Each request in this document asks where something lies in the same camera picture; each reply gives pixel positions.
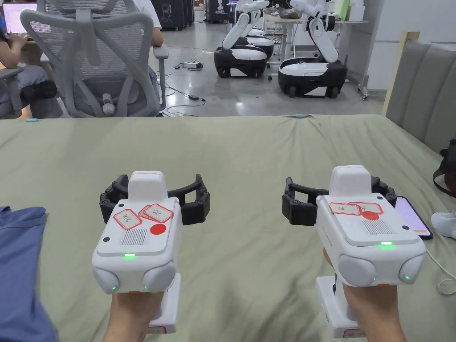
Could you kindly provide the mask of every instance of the finger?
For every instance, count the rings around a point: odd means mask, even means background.
[[[332,262],[331,262],[331,260],[329,259],[328,252],[326,251],[325,248],[323,248],[323,254],[325,255],[326,261],[329,263],[329,265],[332,266]]]

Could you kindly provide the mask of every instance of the power adapter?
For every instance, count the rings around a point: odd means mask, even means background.
[[[184,63],[182,63],[182,66],[187,69],[196,69],[196,70],[202,69],[202,63],[200,63],[200,62],[184,62]]]

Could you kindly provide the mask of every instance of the white shirt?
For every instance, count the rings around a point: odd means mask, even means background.
[[[161,28],[160,21],[158,20],[157,12],[155,12],[154,5],[151,0],[133,0],[138,10],[143,11],[150,15],[154,22],[154,27]]]

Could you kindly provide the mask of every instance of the speaker grille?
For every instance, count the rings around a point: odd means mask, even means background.
[[[383,220],[362,220],[361,224],[369,235],[396,234],[391,231],[387,222]]]
[[[147,234],[147,229],[131,229],[125,232],[122,240],[122,246],[142,245]]]

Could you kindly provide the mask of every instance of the blue shirt sleeve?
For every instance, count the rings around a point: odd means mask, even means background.
[[[46,210],[0,207],[0,341],[56,342],[35,294]]]

